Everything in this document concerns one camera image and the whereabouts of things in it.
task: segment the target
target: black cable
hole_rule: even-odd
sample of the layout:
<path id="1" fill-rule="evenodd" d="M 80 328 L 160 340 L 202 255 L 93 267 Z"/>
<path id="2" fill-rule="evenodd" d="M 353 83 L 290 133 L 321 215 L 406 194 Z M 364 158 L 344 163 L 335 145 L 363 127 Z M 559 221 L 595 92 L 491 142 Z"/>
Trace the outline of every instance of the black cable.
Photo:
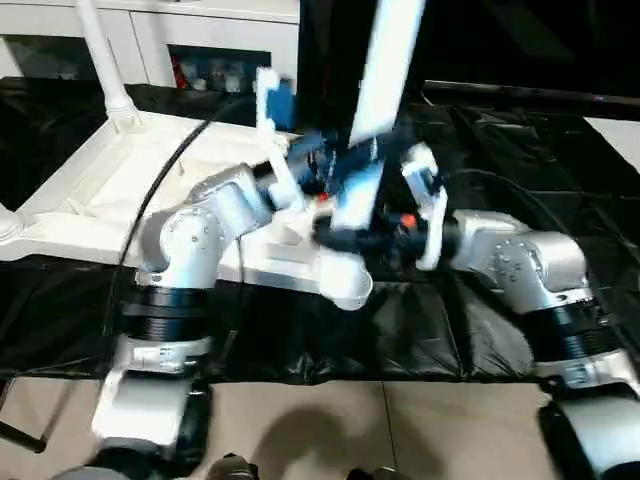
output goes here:
<path id="1" fill-rule="evenodd" d="M 489 172 L 487 170 L 482 170 L 480 168 L 461 168 L 451 173 L 444 174 L 442 179 L 446 182 L 447 180 L 452 180 L 461 176 L 478 176 L 486 178 L 487 180 L 491 180 L 495 183 L 499 183 L 511 189 L 516 195 L 520 197 L 520 199 L 529 203 L 529 205 L 533 205 L 536 208 L 540 209 L 540 211 L 547 217 L 550 223 L 552 223 L 552 227 L 565 235 L 570 235 L 569 229 L 567 226 L 560 220 L 551 210 L 547 207 L 542 201 L 536 198 L 531 194 L 526 188 L 518 185 L 513 180 L 509 180 L 507 177 L 503 177 L 502 175 L 498 175 L 497 173 Z"/>
<path id="2" fill-rule="evenodd" d="M 111 334 L 112 334 L 112 331 L 111 331 L 112 330 L 112 328 L 111 328 L 112 327 L 111 319 L 112 319 L 112 315 L 115 313 L 114 304 L 115 304 L 115 299 L 116 299 L 115 298 L 116 297 L 116 285 L 118 283 L 118 278 L 121 275 L 122 270 L 124 269 L 124 261 L 125 261 L 125 258 L 127 256 L 127 252 L 129 251 L 129 248 L 131 247 L 131 243 L 133 243 L 133 238 L 135 236 L 136 231 L 138 230 L 138 227 L 140 226 L 140 221 L 142 220 L 142 217 L 144 216 L 144 213 L 145 213 L 149 203 L 151 202 L 153 196 L 155 195 L 156 191 L 158 190 L 158 188 L 162 184 L 162 181 L 167 176 L 167 174 L 169 173 L 171 168 L 178 161 L 180 156 L 184 153 L 184 151 L 193 143 L 193 141 L 196 138 L 198 138 L 198 136 L 211 123 L 219 121 L 223 115 L 226 115 L 231 110 L 237 108 L 239 105 L 243 104 L 244 102 L 246 102 L 248 100 L 252 100 L 253 101 L 254 97 L 242 97 L 242 98 L 233 97 L 233 98 L 229 99 L 225 104 L 223 104 L 216 111 L 215 115 L 212 118 L 210 118 L 208 120 L 204 120 L 196 128 L 194 128 L 193 131 L 187 136 L 187 138 L 185 138 L 182 141 L 182 143 L 178 146 L 178 148 L 169 157 L 169 159 L 166 161 L 166 163 L 164 164 L 164 166 L 162 167 L 162 169 L 160 170 L 160 172 L 156 176 L 155 180 L 151 184 L 151 187 L 149 187 L 149 190 L 145 194 L 145 196 L 144 196 L 144 198 L 142 200 L 142 203 L 140 204 L 140 207 L 138 208 L 138 213 L 136 214 L 136 217 L 135 217 L 135 219 L 133 221 L 133 224 L 131 225 L 131 229 L 129 230 L 129 234 L 127 236 L 127 240 L 125 241 L 124 247 L 123 247 L 122 252 L 120 254 L 120 258 L 118 259 L 118 264 L 116 266 L 116 270 L 113 273 L 113 277 L 111 278 L 111 285 L 109 287 L 109 293 L 108 293 L 108 296 L 107 296 L 107 304 L 106 304 L 105 315 L 104 315 L 103 326 L 102 326 L 102 336 L 103 336 L 103 338 L 109 338 L 111 336 Z"/>

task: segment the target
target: white cabinet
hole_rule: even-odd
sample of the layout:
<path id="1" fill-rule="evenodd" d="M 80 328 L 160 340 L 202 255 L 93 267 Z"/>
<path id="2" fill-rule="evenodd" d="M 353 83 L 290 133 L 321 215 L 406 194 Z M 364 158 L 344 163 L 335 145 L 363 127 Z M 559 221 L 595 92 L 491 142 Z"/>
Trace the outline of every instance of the white cabinet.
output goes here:
<path id="1" fill-rule="evenodd" d="M 174 57 L 183 53 L 192 59 L 190 63 L 199 63 L 200 76 L 207 76 L 202 63 L 209 56 L 214 63 L 267 64 L 294 80 L 295 85 L 296 24 L 146 12 L 132 12 L 131 17 L 152 85 L 176 85 L 170 53 Z M 189 54 L 188 49 L 175 48 L 180 46 L 196 48 Z"/>
<path id="2" fill-rule="evenodd" d="M 176 86 L 173 58 L 198 88 L 220 89 L 216 78 L 225 74 L 250 88 L 259 65 L 295 88 L 299 0 L 95 1 L 125 83 Z M 91 67 L 74 0 L 0 0 L 0 78 L 73 77 L 52 74 L 56 55 L 83 72 Z"/>
<path id="3" fill-rule="evenodd" d="M 146 83 L 129 12 L 101 10 L 100 15 L 123 81 Z M 72 5 L 0 4 L 0 78 L 23 74 L 73 78 L 78 73 L 84 78 L 90 73 L 82 73 L 91 71 Z"/>

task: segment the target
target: black cylinder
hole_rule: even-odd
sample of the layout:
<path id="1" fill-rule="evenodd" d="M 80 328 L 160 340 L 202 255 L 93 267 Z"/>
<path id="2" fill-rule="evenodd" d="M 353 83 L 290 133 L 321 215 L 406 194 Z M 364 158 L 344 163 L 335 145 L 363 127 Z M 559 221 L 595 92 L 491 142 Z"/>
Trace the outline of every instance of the black cylinder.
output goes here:
<path id="1" fill-rule="evenodd" d="M 204 290 L 136 287 L 121 305 L 123 333 L 158 342 L 204 338 L 207 304 Z"/>
<path id="2" fill-rule="evenodd" d="M 595 299 L 536 310 L 523 315 L 523 331 L 536 362 L 555 362 L 620 348 L 614 318 Z"/>

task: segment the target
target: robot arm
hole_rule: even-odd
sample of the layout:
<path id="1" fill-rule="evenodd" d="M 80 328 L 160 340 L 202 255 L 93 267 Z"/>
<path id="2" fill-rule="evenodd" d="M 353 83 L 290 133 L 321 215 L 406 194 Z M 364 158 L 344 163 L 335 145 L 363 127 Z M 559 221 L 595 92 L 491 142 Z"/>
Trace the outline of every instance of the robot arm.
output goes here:
<path id="1" fill-rule="evenodd" d="M 333 194 L 354 185 L 345 179 L 382 162 L 392 144 L 377 138 L 336 162 L 315 136 L 292 146 L 287 164 L 302 190 Z M 552 453 L 560 462 L 579 457 L 591 478 L 640 460 L 632 447 L 640 442 L 640 425 L 593 422 L 594 415 L 613 418 L 616 412 L 640 420 L 640 389 L 612 319 L 589 288 L 576 242 L 497 212 L 458 210 L 445 219 L 446 191 L 430 150 L 405 147 L 399 167 L 418 206 L 418 226 L 378 236 L 325 224 L 315 239 L 350 255 L 393 244 L 422 270 L 445 261 L 478 275 L 515 313 L 542 388 L 554 397 L 540 413 Z M 123 307 L 123 334 L 93 421 L 100 450 L 83 474 L 106 469 L 134 480 L 171 478 L 189 475 L 200 463 L 211 415 L 209 389 L 198 378 L 208 352 L 206 292 L 226 246 L 268 224 L 275 210 L 288 206 L 286 198 L 268 164 L 240 165 L 209 177 L 184 204 L 145 222 L 136 288 Z M 622 393 L 609 389 L 620 385 Z M 602 448 L 620 439 L 626 446 Z M 580 455 L 565 453 L 568 446 Z M 131 461 L 123 458 L 135 458 L 142 473 L 126 470 Z"/>

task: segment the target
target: white pole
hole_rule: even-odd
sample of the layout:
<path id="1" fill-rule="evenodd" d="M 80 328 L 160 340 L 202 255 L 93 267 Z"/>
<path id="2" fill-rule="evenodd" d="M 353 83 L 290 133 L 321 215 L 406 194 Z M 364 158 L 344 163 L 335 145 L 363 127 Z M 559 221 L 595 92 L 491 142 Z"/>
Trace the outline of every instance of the white pole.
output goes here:
<path id="1" fill-rule="evenodd" d="M 425 2 L 378 0 L 349 145 L 393 128 Z M 369 227 L 381 176 L 382 165 L 375 164 L 345 182 L 331 219 L 332 229 Z M 364 305 L 373 281 L 359 255 L 322 249 L 317 269 L 320 294 L 343 309 Z"/>
<path id="2" fill-rule="evenodd" d="M 392 129 L 426 0 L 378 0 L 349 144 Z"/>
<path id="3" fill-rule="evenodd" d="M 378 0 L 358 108 L 351 127 L 353 145 L 391 131 L 398 115 L 426 0 Z M 373 165 L 349 182 L 332 219 L 334 228 L 367 228 L 382 165 Z"/>
<path id="4" fill-rule="evenodd" d="M 107 115 L 118 130 L 129 131 L 136 128 L 140 124 L 138 111 L 124 89 L 111 46 L 100 23 L 97 8 L 93 0 L 76 0 L 76 8 L 80 15 L 84 38 L 104 92 Z"/>

